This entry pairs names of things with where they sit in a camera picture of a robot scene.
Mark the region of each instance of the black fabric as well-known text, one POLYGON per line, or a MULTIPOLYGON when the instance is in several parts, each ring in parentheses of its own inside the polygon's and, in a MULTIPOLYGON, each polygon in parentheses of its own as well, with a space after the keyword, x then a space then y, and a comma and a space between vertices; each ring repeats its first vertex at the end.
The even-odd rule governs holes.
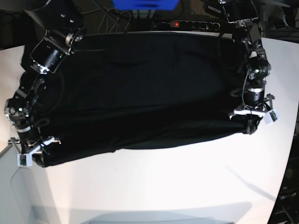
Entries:
MULTIPOLYGON (((187 145, 245 133, 228 113, 240 103, 229 92, 243 77, 219 66, 216 37, 129 34, 86 37, 56 74, 46 76, 39 114, 50 124, 43 136, 62 145, 48 147, 45 166, 121 148, 154 149, 187 145)), ((22 59, 30 71, 26 46, 22 59)), ((238 49, 221 40, 222 62, 237 61, 238 49)))

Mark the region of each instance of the black cloth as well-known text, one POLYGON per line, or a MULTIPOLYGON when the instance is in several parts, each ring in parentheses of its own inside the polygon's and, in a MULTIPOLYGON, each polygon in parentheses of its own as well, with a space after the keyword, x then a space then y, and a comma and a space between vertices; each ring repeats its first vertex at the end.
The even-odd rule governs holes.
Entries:
MULTIPOLYGON (((243 120, 229 120, 240 103, 229 92, 243 77, 234 65, 238 48, 217 37, 157 33, 86 37, 56 74, 46 75, 39 114, 50 124, 43 136, 44 165, 127 149, 168 148, 245 133, 243 120)), ((30 71, 25 48, 22 66, 30 71)))

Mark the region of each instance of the white table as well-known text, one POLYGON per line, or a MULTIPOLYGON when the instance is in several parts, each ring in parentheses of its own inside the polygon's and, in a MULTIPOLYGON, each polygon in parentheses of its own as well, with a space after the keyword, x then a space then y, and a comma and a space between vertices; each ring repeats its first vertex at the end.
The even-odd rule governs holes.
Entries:
MULTIPOLYGON (((266 224, 295 128, 299 45, 270 39, 263 44, 272 65, 266 94, 275 95, 274 106, 281 117, 275 124, 261 122, 251 136, 234 134, 172 149, 119 150, 46 169, 19 169, 20 175, 29 172, 34 176, 35 183, 28 184, 38 188, 38 199, 31 199, 33 205, 53 224, 194 218, 204 218, 196 223, 205 224, 266 224)), ((3 89, 4 83, 21 74, 21 49, 0 52, 0 61, 7 55, 12 57, 9 65, 1 63, 0 105, 16 86, 11 83, 3 89)), ((1 141, 7 140, 4 120, 0 115, 1 141)))

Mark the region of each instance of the blue box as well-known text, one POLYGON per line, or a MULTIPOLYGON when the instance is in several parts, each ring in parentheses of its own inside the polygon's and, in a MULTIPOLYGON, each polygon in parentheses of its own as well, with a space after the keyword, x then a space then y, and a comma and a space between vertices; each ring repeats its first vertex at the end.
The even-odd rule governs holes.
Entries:
POLYGON ((173 10, 179 0, 113 0, 119 10, 173 10))

